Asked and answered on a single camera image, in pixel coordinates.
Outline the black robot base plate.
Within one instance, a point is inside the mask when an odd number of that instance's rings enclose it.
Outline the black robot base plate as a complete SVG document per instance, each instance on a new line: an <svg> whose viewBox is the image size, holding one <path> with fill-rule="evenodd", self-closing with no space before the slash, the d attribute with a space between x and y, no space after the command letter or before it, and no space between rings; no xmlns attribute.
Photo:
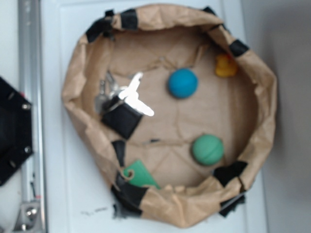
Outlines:
<svg viewBox="0 0 311 233"><path fill-rule="evenodd" d="M0 184L3 186L33 153L32 104L0 79Z"/></svg>

